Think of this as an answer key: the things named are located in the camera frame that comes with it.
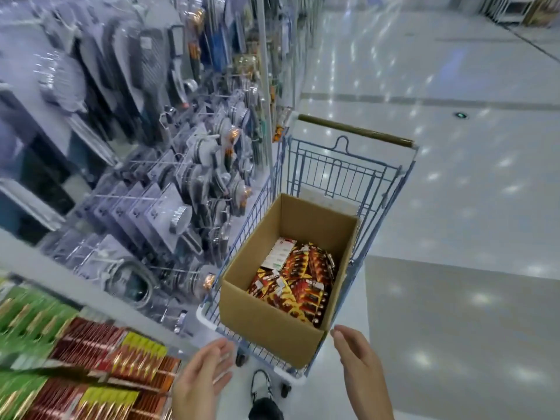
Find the shopping cart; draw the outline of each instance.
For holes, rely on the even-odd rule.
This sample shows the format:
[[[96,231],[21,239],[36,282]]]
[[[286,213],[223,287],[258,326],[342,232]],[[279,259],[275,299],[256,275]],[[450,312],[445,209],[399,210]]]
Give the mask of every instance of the shopping cart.
[[[351,154],[348,150],[349,139],[344,135],[337,139],[334,147],[323,147],[287,136],[286,134],[290,131],[289,127],[286,127],[286,134],[278,143],[278,153],[272,174],[257,196],[253,208],[249,211],[242,230],[231,247],[222,271],[228,266],[229,261],[253,232],[280,193],[284,192],[324,205],[331,205],[329,204],[330,201],[346,212],[351,210],[361,220],[358,237],[337,301],[336,316],[363,264],[364,258],[368,254],[383,219],[414,168],[414,159],[418,153],[418,148],[414,141],[409,139],[302,115],[297,112],[292,112],[289,122],[293,123],[294,119],[385,141],[410,148],[412,151],[412,160],[408,167],[404,168],[403,166],[392,166]],[[282,396],[285,398],[292,385],[299,385],[305,381],[323,342],[319,345],[317,353],[315,353],[315,357],[309,365],[300,369],[291,367],[290,364],[261,346],[246,341],[220,322],[220,308],[218,306],[220,288],[220,281],[218,280],[197,310],[199,321],[239,345],[236,359],[237,366],[243,365],[248,356],[254,356],[277,374],[282,379]]]

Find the store aisle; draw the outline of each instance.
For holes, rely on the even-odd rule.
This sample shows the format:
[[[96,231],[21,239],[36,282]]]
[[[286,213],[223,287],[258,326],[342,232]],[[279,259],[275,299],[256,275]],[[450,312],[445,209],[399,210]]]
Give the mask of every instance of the store aisle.
[[[539,295],[560,297],[560,282],[523,276],[560,279],[560,65],[485,18],[446,11],[448,2],[326,0],[298,110],[415,139],[421,146],[416,168],[370,254],[456,268],[429,281],[430,268],[416,277],[416,264],[407,269],[397,261],[394,271],[401,272],[403,285],[398,287],[391,281],[393,270],[376,276],[370,259],[338,321],[371,333],[374,348],[390,368],[390,392],[399,394],[394,398],[397,420],[505,418],[500,417],[504,413],[508,418],[551,418],[560,412],[551,398],[560,389],[560,368],[551,356],[560,341],[553,318],[544,314],[554,297]],[[542,40],[547,51],[560,53],[560,38],[550,31],[528,35]],[[457,112],[468,118],[457,118]],[[293,136],[329,147],[338,133],[298,123]],[[349,139],[353,153],[391,164],[410,162],[409,151],[356,135]],[[479,273],[466,268],[486,275],[471,283],[468,277]],[[459,270],[470,286],[454,281]],[[495,277],[492,272],[519,275]],[[501,293],[508,277],[515,278],[515,288]],[[442,286],[441,292],[432,294],[430,286]],[[379,290],[380,296],[367,299],[366,288],[368,295]],[[532,297],[518,310],[524,292]],[[453,298],[461,295],[472,299],[464,311],[470,321],[450,315]],[[445,303],[438,299],[446,296]],[[507,303],[493,305],[496,301]],[[492,324],[479,332],[478,321]],[[447,333],[428,335],[440,331],[438,325]],[[536,325],[542,327],[537,335]],[[501,336],[503,346],[492,347],[494,341],[485,340],[484,333]],[[422,348],[410,353],[416,343],[433,350],[431,356],[444,354],[442,364],[434,364]],[[457,343],[464,344],[463,352]],[[478,348],[472,356],[471,346]],[[412,354],[414,362],[402,354]],[[504,360],[496,368],[507,374],[489,372],[486,381],[490,361],[481,360],[489,354],[492,362]],[[532,354],[538,362],[531,363]],[[451,367],[442,370],[445,360]],[[471,368],[461,361],[472,362]],[[220,419],[245,418],[255,368],[249,364],[236,371],[222,398]],[[474,398],[472,392],[484,381],[498,391]],[[446,388],[454,400],[441,391]],[[519,400],[529,406],[516,414],[508,407],[518,395],[525,395]],[[480,410],[464,410],[469,404],[479,404]],[[307,383],[294,388],[282,407],[287,419],[353,418],[330,339]]]

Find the shoe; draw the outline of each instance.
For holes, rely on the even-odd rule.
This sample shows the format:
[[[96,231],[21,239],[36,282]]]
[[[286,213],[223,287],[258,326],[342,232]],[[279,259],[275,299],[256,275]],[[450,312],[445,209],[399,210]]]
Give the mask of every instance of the shoe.
[[[253,381],[251,383],[251,397],[253,398],[253,404],[255,401],[272,397],[272,383],[270,382],[270,377],[264,370],[257,370],[253,375]]]

